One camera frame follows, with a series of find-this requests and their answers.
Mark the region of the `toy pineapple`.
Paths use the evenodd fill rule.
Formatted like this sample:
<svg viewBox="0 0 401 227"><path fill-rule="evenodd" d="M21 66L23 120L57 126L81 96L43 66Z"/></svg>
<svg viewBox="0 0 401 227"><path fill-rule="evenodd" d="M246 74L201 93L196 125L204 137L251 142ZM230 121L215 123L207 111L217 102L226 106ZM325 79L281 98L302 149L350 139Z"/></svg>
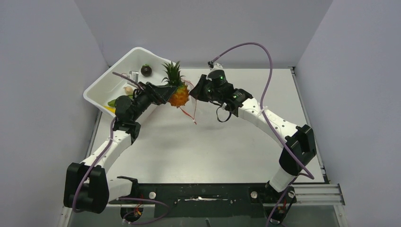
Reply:
<svg viewBox="0 0 401 227"><path fill-rule="evenodd" d="M164 62L162 66L165 68L164 72L166 73L166 77L162 79L162 82L177 87L168 102L176 108L184 106L189 101L189 89L182 79L184 76L181 75L180 62Z"/></svg>

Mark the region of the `dark mangosteen toy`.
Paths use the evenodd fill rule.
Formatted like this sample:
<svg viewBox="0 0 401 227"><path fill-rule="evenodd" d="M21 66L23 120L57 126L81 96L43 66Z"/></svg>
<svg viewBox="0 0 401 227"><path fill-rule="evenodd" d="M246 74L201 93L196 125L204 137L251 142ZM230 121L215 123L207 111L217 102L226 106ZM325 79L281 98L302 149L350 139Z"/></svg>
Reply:
<svg viewBox="0 0 401 227"><path fill-rule="evenodd" d="M142 65L140 72L144 77L150 77L153 73L153 70L148 64L144 64Z"/></svg>

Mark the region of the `clear zip top bag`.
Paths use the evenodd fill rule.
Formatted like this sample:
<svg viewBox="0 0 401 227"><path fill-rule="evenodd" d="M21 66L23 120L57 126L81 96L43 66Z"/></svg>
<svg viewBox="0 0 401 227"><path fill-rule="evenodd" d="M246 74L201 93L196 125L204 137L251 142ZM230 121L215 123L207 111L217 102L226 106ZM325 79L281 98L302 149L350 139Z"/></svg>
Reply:
<svg viewBox="0 0 401 227"><path fill-rule="evenodd" d="M189 96L189 100L185 105L179 107L179 109L188 116L192 122L197 125L196 121L196 110L197 110L197 100L192 96Z"/></svg>

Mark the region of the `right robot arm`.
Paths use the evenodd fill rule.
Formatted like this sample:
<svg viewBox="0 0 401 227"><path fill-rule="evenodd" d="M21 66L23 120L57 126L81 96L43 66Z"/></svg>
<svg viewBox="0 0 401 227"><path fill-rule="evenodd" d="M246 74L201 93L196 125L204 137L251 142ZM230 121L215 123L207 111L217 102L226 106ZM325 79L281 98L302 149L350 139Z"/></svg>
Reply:
<svg viewBox="0 0 401 227"><path fill-rule="evenodd" d="M249 92L229 83L223 70L201 75L189 94L199 101L219 104L232 115L252 123L283 148L279 168L266 188L270 201L283 198L285 188L316 156L314 132L310 126L300 127L261 107Z"/></svg>

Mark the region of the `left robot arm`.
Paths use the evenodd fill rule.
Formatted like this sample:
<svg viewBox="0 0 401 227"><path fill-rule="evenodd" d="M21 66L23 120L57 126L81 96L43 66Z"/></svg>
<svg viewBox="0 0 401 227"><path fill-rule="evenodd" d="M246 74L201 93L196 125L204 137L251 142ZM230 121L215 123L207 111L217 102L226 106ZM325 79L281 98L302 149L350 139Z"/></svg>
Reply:
<svg viewBox="0 0 401 227"><path fill-rule="evenodd" d="M66 172L63 205L74 212L99 214L108 202L132 194L137 179L118 177L107 179L107 172L123 151L139 137L139 117L151 105L166 104L177 86L142 84L133 96L120 96L115 104L115 117L106 141L91 156L80 163L71 163Z"/></svg>

